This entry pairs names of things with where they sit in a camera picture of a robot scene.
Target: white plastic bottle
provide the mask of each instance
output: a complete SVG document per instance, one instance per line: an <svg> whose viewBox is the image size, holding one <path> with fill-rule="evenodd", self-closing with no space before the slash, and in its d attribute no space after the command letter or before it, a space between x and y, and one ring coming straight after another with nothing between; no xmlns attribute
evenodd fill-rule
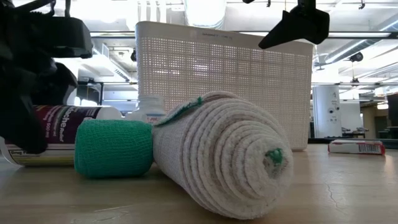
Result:
<svg viewBox="0 0 398 224"><path fill-rule="evenodd" d="M146 120L143 122L154 124L166 115L164 111L164 98L156 95L140 95L138 97L137 109L133 114L144 114Z"/></svg>
<svg viewBox="0 0 398 224"><path fill-rule="evenodd" d="M110 106L34 106L47 140L47 149L28 154L0 137L0 150L13 164L22 166L72 166L75 138L79 125L87 119L121 119L122 114Z"/></svg>

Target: white plastic laundry basket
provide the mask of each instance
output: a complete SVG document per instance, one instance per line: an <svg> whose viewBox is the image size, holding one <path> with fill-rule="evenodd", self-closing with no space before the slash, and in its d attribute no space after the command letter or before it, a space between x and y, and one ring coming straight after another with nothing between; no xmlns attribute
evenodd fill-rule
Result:
<svg viewBox="0 0 398 224"><path fill-rule="evenodd" d="M139 94L161 95L165 109L212 90L230 91L281 123L292 149L305 149L310 117L311 44L267 50L262 37L197 27L139 22Z"/></svg>

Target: wooden table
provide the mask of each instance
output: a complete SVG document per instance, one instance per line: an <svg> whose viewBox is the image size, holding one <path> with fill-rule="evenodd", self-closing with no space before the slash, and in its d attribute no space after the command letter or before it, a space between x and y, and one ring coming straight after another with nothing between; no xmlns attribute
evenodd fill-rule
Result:
<svg viewBox="0 0 398 224"><path fill-rule="evenodd" d="M279 205L247 223L398 223L398 151L386 156L295 152ZM87 180L73 168L23 168L0 159L0 223L245 223L206 211L153 167L139 179Z"/></svg>

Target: rolled white towel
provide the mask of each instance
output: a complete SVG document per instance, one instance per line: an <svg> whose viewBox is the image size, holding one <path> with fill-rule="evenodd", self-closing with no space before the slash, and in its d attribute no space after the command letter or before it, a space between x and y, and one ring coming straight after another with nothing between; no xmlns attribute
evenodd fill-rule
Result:
<svg viewBox="0 0 398 224"><path fill-rule="evenodd" d="M154 159L202 207L261 217L290 185L292 151L279 123L228 92L176 107L154 127Z"/></svg>

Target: small box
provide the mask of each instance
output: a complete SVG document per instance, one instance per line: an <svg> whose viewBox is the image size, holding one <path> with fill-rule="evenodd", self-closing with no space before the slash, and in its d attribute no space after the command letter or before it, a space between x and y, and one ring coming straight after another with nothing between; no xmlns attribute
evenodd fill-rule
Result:
<svg viewBox="0 0 398 224"><path fill-rule="evenodd" d="M384 155L386 153L386 148L380 141L338 139L329 143L328 151L333 153Z"/></svg>

